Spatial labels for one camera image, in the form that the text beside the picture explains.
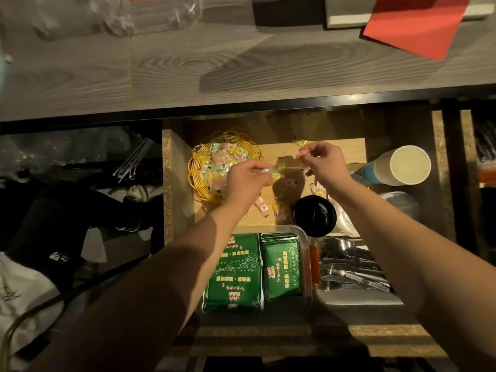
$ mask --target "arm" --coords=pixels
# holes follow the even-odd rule
[[[350,178],[341,149],[300,151],[344,208],[405,305],[465,371],[496,369],[496,268]]]
[[[272,175],[231,168],[224,205],[134,269],[55,339],[29,371],[152,371],[195,310],[229,236]]]

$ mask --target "orange handle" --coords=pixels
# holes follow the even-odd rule
[[[310,267],[312,269],[312,283],[320,284],[319,250],[315,245],[310,245]]]

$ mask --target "black lid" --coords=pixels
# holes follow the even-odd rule
[[[336,226],[336,210],[325,198],[306,196],[294,204],[293,220],[308,236],[322,237]]]

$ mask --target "hand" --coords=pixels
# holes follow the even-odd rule
[[[315,175],[330,196],[354,182],[348,173],[340,147],[326,142],[313,142],[302,147],[298,154],[299,159],[310,167],[307,176]]]
[[[262,187],[272,185],[272,174],[259,173],[261,169],[271,168],[266,162],[245,161],[231,167],[227,174],[225,204],[232,204],[245,215],[260,195]]]

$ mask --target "wood grain surface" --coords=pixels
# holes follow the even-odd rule
[[[430,61],[324,30],[323,0],[204,0],[191,27],[41,41],[2,0],[12,54],[0,120],[496,82],[496,16],[464,22]]]

